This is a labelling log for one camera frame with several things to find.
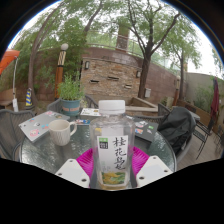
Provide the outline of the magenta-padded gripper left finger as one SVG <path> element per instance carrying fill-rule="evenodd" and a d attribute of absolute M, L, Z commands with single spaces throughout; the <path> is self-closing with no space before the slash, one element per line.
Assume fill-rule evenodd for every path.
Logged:
<path fill-rule="evenodd" d="M 56 175 L 84 188 L 96 187 L 93 150 L 88 149 L 77 159 L 68 159 Z"/>

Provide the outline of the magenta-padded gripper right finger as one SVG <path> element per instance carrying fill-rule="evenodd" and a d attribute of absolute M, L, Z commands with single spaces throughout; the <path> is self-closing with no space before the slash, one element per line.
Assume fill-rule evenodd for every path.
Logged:
<path fill-rule="evenodd" d="M 146 186 L 170 174 L 172 171 L 158 156 L 149 156 L 137 147 L 133 149 L 130 179 L 133 188 Z"/>

